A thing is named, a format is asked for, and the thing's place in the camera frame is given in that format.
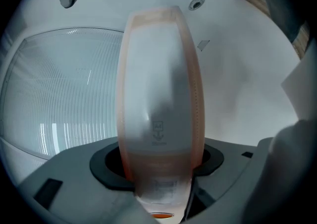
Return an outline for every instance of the wooden floor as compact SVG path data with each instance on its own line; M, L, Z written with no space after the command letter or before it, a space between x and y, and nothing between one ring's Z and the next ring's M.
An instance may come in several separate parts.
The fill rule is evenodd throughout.
M268 10L268 7L266 5L265 0L246 0L246 1L253 4L260 11L262 11L265 15L270 17L269 10ZM293 47L294 47L294 49L295 49L295 51L300 59L302 59L304 54L305 54L305 49L307 46L308 38L309 38L308 28L305 25L303 25L301 27L301 30L300 30L297 38L293 42Z

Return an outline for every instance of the round metal drain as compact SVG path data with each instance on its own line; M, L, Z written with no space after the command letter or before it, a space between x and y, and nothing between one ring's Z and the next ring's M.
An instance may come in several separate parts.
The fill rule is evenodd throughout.
M188 6L188 9L194 11L204 4L205 0L192 0Z

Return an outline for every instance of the ribbed plastic container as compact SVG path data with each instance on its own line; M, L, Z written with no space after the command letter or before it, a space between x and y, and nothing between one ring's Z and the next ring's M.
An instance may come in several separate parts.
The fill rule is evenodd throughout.
M204 97L179 7L130 16L121 44L116 115L126 177L149 212L186 204L204 151Z

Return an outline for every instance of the orange oval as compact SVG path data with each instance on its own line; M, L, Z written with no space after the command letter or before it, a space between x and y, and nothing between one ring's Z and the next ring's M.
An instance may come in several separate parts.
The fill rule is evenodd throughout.
M156 219L168 219L174 216L174 214L166 214L166 213L151 213L151 215Z

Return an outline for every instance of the white panel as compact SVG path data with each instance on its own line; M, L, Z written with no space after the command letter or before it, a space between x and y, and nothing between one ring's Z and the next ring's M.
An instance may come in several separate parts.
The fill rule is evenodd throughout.
M0 152L4 166L14 185L20 184L46 160L25 153L0 139Z
M93 28L25 39L3 88L4 139L29 153L53 156L115 136L121 39L121 32Z

